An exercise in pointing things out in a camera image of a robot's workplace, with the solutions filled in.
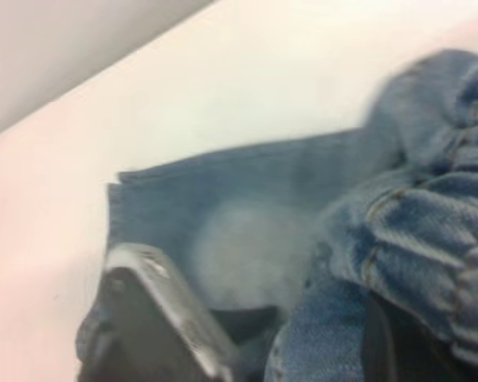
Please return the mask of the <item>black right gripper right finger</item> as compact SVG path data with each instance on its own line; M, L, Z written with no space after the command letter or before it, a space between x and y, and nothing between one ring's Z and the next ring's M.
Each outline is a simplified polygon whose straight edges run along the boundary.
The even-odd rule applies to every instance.
M445 344L410 314L378 296L366 301L361 360L365 381L467 380Z

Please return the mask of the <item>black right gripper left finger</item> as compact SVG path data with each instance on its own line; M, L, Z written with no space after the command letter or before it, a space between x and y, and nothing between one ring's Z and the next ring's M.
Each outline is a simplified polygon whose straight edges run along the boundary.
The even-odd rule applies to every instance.
M158 248L117 244L104 262L104 331L80 381L238 381L237 348Z

